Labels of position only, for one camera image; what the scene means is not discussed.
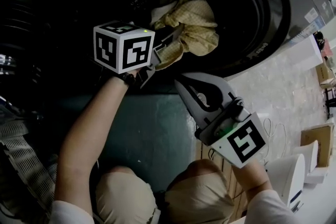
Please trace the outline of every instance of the cardboard box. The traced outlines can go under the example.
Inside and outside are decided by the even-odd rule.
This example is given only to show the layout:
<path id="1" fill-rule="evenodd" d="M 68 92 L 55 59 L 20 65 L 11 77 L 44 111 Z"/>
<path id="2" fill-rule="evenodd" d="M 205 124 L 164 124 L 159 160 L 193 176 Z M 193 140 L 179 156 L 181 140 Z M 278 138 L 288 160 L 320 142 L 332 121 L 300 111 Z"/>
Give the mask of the cardboard box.
<path id="1" fill-rule="evenodd" d="M 319 142 L 317 167 L 328 167 L 330 165 L 334 144 L 333 131 L 334 124 L 326 123 L 301 132 L 301 146 L 309 145 L 315 140 Z"/>
<path id="2" fill-rule="evenodd" d="M 333 81 L 335 81 L 334 72 L 327 66 L 326 61 L 323 59 L 323 63 L 316 66 L 317 76 L 319 78 L 320 86 L 323 89 L 329 88 L 327 87 L 332 85 Z"/>

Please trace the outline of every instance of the hand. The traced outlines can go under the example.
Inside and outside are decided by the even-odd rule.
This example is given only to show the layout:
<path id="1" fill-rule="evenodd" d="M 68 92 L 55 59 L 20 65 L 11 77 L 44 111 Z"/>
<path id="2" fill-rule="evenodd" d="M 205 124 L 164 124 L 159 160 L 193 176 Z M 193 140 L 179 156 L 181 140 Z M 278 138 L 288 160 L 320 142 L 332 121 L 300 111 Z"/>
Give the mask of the hand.
<path id="1" fill-rule="evenodd" d="M 136 75 L 139 73 L 140 70 L 141 70 L 141 68 L 138 68 L 138 69 L 134 69 L 132 71 L 128 71 L 128 73 L 132 74 L 134 77 L 136 77 Z"/>

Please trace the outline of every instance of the khaki pants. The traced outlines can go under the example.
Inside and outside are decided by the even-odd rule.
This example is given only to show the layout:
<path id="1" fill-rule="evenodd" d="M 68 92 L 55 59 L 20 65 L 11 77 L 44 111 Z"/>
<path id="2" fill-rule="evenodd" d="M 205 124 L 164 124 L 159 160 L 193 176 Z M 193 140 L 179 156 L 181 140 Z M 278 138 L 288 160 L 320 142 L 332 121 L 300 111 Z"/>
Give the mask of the khaki pants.
<path id="1" fill-rule="evenodd" d="M 134 174 L 103 175 L 97 190 L 97 211 L 105 223 L 157 224 L 160 211 L 151 187 Z M 233 202 L 221 172 L 190 177 L 175 183 L 165 194 L 172 223 L 227 223 Z"/>

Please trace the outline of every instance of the white wire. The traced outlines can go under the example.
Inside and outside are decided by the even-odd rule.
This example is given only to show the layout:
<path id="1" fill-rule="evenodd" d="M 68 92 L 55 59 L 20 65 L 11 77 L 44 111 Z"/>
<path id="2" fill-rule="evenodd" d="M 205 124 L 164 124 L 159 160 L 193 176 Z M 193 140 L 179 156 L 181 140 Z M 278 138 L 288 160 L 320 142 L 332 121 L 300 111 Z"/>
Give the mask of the white wire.
<path id="1" fill-rule="evenodd" d="M 265 122 L 266 122 L 266 120 L 269 121 L 269 130 L 267 130 L 266 127 L 265 127 Z M 268 138 L 268 142 L 269 142 L 269 143 L 268 143 L 267 153 L 266 153 L 266 155 L 260 160 L 260 162 L 264 162 L 264 165 L 266 164 L 266 158 L 267 158 L 268 153 L 269 153 L 269 147 L 270 147 L 270 141 L 271 141 L 271 138 L 272 138 L 273 136 L 275 136 L 277 127 L 278 127 L 279 125 L 282 125 L 282 126 L 283 126 L 283 131 L 284 131 L 284 134 L 285 134 L 285 146 L 284 146 L 284 149 L 283 149 L 283 151 L 282 151 L 282 155 L 281 155 L 281 158 L 282 158 L 282 157 L 284 156 L 284 154 L 285 154 L 286 147 L 287 147 L 287 132 L 286 132 L 286 127 L 285 127 L 285 125 L 284 125 L 283 123 L 277 123 L 277 124 L 275 125 L 275 128 L 274 128 L 273 133 L 271 133 L 271 130 L 272 130 L 272 121 L 271 121 L 270 118 L 266 118 L 266 119 L 264 119 L 263 127 L 264 127 L 264 130 L 265 130 L 267 136 L 269 137 L 269 138 Z"/>

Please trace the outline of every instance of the tiled floor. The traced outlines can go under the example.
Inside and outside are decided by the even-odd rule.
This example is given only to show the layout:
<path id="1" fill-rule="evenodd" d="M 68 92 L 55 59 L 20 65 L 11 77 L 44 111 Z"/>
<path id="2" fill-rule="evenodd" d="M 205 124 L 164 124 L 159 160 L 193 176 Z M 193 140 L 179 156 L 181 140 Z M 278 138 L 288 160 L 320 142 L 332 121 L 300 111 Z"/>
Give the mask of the tiled floor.
<path id="1" fill-rule="evenodd" d="M 265 118 L 272 120 L 272 131 L 277 123 L 286 126 L 285 155 L 300 144 L 301 130 L 327 120 L 315 68 L 308 71 L 294 68 L 286 52 L 231 79 L 229 83 L 236 94 L 243 97 L 245 107 L 259 114 L 261 122 Z M 281 157 L 284 144 L 284 129 L 280 125 L 271 140 L 267 159 Z"/>

